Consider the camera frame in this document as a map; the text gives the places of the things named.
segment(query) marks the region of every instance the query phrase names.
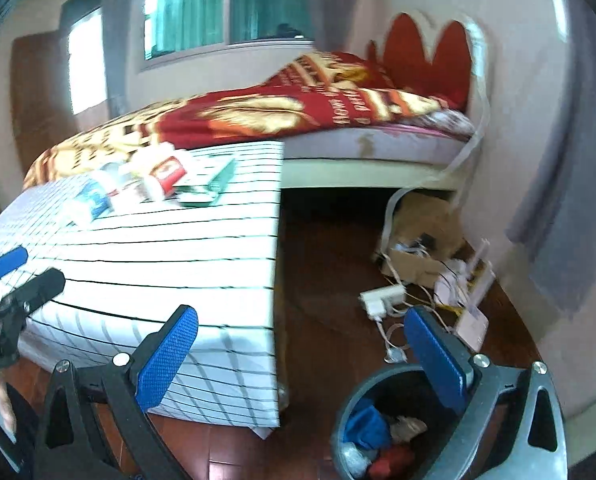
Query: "white tablecloth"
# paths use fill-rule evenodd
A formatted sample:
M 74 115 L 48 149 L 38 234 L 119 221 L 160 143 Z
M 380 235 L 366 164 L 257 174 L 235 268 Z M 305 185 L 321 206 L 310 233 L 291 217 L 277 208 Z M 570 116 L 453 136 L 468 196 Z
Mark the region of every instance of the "white tablecloth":
M 62 203 L 87 177 L 25 191 L 0 215 L 0 254 L 22 245 L 29 261 L 0 280 L 0 298 L 49 267 L 63 294 L 36 312 L 20 351 L 52 370 L 107 363 L 133 351 L 180 304 L 198 311 L 191 352 L 155 413 L 212 424 L 278 426 L 273 285 L 281 142 L 194 150 L 233 154 L 236 174 L 217 203 L 143 203 L 89 228 L 59 226 Z

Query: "bed frame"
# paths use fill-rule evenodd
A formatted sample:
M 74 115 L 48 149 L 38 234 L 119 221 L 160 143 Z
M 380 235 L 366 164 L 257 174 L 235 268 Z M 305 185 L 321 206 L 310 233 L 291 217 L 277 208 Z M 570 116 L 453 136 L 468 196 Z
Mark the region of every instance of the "bed frame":
M 371 159 L 331 160 L 324 158 L 296 158 L 283 163 L 282 187 L 412 187 L 419 189 L 457 190 L 467 181 L 474 155 L 486 126 L 488 102 L 486 95 L 486 42 L 480 27 L 471 19 L 456 16 L 448 20 L 439 34 L 427 16 L 419 12 L 398 15 L 387 34 L 382 59 L 377 55 L 376 43 L 367 46 L 367 58 L 380 62 L 398 88 L 407 88 L 411 74 L 422 80 L 422 72 L 431 70 L 435 64 L 446 71 L 438 56 L 432 62 L 422 62 L 420 57 L 430 59 L 434 51 L 441 49 L 452 53 L 449 84 L 463 86 L 468 94 L 466 113 L 478 131 L 467 143 L 458 158 L 468 160 L 457 169 L 431 166 L 416 162 L 393 162 Z

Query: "blanket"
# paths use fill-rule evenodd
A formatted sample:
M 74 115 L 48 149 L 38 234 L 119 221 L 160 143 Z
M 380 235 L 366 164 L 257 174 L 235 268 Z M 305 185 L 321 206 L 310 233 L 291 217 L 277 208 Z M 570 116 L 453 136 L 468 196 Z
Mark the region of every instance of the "blanket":
M 383 85 L 369 88 L 362 85 Z M 399 122 L 446 106 L 389 88 L 376 67 L 351 54 L 312 52 L 259 86 L 160 102 L 73 136 L 41 154 L 24 189 L 107 162 L 126 162 L 158 142 L 193 149 L 317 130 Z

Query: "metal bolt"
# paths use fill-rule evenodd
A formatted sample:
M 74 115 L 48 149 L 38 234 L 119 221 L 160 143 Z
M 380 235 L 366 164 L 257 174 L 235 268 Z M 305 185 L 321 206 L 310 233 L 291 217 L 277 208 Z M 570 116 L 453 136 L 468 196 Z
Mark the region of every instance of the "metal bolt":
M 545 375 L 547 373 L 547 365 L 543 362 L 536 361 L 534 364 L 532 364 L 532 368 L 540 375 Z
M 67 370 L 69 370 L 69 367 L 71 365 L 72 364 L 69 361 L 67 361 L 67 359 L 63 359 L 56 365 L 56 371 L 59 374 L 65 373 Z
M 124 352 L 114 355 L 113 362 L 116 366 L 125 366 L 129 362 L 129 354 Z
M 491 361 L 484 354 L 476 354 L 473 357 L 473 363 L 480 368 L 487 368 L 491 364 Z

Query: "bright window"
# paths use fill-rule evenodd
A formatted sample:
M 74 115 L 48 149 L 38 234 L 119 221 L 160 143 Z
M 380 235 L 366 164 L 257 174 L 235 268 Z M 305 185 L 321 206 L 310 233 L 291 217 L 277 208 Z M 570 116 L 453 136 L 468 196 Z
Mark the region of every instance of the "bright window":
M 100 9 L 74 23 L 69 33 L 69 88 L 74 114 L 107 99 Z
M 145 59 L 253 41 L 308 41 L 306 0 L 145 0 Z

